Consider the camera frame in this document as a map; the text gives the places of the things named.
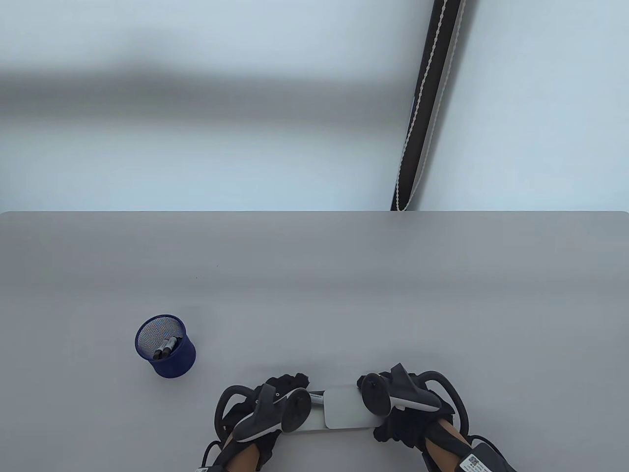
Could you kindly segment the person's left hand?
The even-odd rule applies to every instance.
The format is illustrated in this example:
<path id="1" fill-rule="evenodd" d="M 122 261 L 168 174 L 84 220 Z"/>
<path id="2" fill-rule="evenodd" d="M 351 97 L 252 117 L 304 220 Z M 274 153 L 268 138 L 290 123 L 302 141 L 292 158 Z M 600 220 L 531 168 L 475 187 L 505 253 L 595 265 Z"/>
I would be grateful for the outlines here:
<path id="1" fill-rule="evenodd" d="M 276 389 L 276 399 L 281 398 L 282 396 L 287 395 L 290 391 L 295 390 L 296 388 L 303 387 L 306 388 L 309 385 L 308 376 L 303 373 L 297 373 L 295 376 L 292 375 L 282 375 L 278 378 L 271 377 L 265 382 L 273 386 Z M 243 402 L 235 403 L 233 407 L 227 412 L 222 419 L 222 431 L 228 435 L 233 432 L 233 428 L 240 422 L 245 416 L 250 415 L 254 412 L 256 407 L 256 400 L 260 395 L 260 391 L 262 386 L 259 385 L 254 389 L 254 396 L 245 399 Z M 253 444 L 256 446 L 259 452 L 258 464 L 256 466 L 256 471 L 260 471 L 263 465 L 269 461 L 272 457 L 273 447 L 276 445 L 278 437 L 281 435 L 281 432 L 270 432 L 265 436 L 261 436 L 256 439 Z"/>

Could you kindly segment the person's right hand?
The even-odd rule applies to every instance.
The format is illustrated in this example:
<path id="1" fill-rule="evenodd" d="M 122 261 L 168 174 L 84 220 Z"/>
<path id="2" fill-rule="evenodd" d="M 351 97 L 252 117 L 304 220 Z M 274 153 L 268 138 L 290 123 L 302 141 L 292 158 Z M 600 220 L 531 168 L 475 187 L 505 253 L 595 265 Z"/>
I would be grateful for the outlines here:
<path id="1" fill-rule="evenodd" d="M 425 450 L 429 427 L 439 420 L 452 425 L 455 415 L 467 433 L 469 420 L 462 400 L 451 382 L 436 371 L 417 375 L 397 364 L 389 372 L 360 376 L 356 385 L 366 409 L 383 418 L 373 430 L 376 441 L 393 439 Z"/>

